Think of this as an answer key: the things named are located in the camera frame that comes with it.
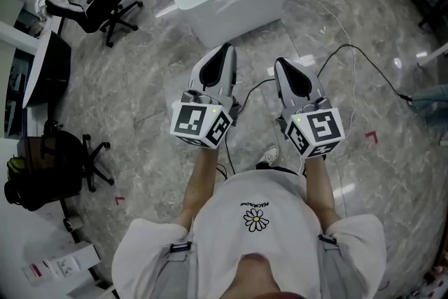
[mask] white t-shirt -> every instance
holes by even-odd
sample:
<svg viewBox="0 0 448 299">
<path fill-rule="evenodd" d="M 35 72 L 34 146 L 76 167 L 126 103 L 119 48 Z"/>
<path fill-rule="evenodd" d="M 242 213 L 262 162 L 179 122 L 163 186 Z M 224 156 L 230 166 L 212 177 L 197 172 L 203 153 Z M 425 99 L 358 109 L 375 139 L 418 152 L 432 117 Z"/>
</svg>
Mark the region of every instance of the white t-shirt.
<svg viewBox="0 0 448 299">
<path fill-rule="evenodd" d="M 198 213 L 198 298 L 220 298 L 232 283 L 242 256 L 262 254 L 282 291 L 319 299 L 319 220 L 305 204 L 305 180 L 274 170 L 254 170 L 226 181 Z M 381 223 L 372 215 L 345 218 L 326 231 L 349 248 L 368 285 L 377 291 L 386 266 Z M 185 228 L 137 219 L 118 247 L 112 278 L 122 299 L 149 299 L 160 269 L 160 249 L 181 241 Z"/>
</svg>

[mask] red tape mark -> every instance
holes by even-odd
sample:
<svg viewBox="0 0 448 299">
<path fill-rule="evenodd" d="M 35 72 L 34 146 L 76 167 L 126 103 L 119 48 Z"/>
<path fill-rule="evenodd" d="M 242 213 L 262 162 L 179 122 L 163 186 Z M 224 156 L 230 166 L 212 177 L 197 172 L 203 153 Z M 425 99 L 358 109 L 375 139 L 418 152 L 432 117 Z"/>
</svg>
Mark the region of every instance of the red tape mark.
<svg viewBox="0 0 448 299">
<path fill-rule="evenodd" d="M 38 278 L 42 277 L 41 271 L 37 268 L 36 264 L 31 264 L 31 268 L 36 273 Z"/>
<path fill-rule="evenodd" d="M 115 203 L 117 204 L 117 206 L 118 206 L 118 201 L 124 201 L 124 200 L 126 200 L 126 198 L 124 198 L 124 197 L 115 197 Z"/>
<path fill-rule="evenodd" d="M 373 140 L 375 141 L 375 144 L 378 143 L 377 133 L 375 131 L 368 132 L 367 134 L 365 134 L 365 136 L 366 137 L 373 136 Z"/>
</svg>

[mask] black and white marker cube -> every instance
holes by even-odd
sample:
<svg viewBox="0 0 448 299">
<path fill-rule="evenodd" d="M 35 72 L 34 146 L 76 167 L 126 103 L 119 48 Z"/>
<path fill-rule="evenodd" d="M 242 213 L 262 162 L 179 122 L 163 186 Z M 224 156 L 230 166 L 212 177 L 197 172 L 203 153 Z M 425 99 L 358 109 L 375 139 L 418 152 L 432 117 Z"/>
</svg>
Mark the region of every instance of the black and white marker cube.
<svg viewBox="0 0 448 299">
<path fill-rule="evenodd" d="M 292 115 L 286 136 L 303 158 L 326 155 L 345 139 L 341 117 L 335 108 Z"/>
<path fill-rule="evenodd" d="M 187 144 L 216 148 L 231 124 L 221 105 L 175 102 L 169 133 Z"/>
</svg>

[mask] backpack strap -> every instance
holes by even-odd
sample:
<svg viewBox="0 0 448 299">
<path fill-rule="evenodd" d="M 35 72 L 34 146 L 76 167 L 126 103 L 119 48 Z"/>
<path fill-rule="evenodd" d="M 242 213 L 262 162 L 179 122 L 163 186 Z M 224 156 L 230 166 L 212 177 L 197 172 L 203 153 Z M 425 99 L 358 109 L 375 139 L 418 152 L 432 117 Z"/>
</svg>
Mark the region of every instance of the backpack strap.
<svg viewBox="0 0 448 299">
<path fill-rule="evenodd" d="M 367 293 L 364 278 L 351 262 L 349 250 L 333 237 L 318 236 L 321 299 L 360 299 Z"/>
<path fill-rule="evenodd" d="M 193 233 L 160 254 L 161 265 L 149 299 L 197 299 L 197 249 Z"/>
</svg>

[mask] sneaker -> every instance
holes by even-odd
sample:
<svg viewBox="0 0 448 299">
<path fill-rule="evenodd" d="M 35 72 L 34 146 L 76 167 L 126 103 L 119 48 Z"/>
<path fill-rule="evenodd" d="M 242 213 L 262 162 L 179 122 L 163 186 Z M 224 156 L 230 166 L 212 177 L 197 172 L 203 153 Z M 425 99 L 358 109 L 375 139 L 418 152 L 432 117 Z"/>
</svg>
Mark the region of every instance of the sneaker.
<svg viewBox="0 0 448 299">
<path fill-rule="evenodd" d="M 259 159 L 258 163 L 267 162 L 271 167 L 277 161 L 277 158 L 279 158 L 279 148 L 277 146 L 271 146 L 265 151 L 265 154 Z"/>
</svg>

